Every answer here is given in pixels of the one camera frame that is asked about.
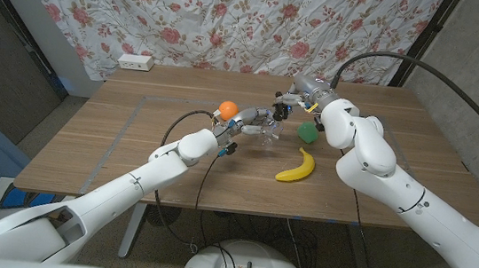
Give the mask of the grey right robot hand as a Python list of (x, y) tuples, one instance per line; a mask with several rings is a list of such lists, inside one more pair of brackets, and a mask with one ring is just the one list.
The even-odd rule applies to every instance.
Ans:
[(344, 110), (341, 99), (329, 83), (306, 75), (296, 75), (286, 92), (278, 91), (273, 105), (279, 111), (284, 107), (299, 106), (313, 115)]

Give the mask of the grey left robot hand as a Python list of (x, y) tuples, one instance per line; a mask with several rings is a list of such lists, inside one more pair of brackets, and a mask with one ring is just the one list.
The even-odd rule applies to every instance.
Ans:
[(283, 131), (283, 122), (273, 117), (270, 109), (250, 107), (235, 114), (231, 119), (218, 119), (212, 130), (219, 146), (228, 146), (239, 134), (278, 139)]

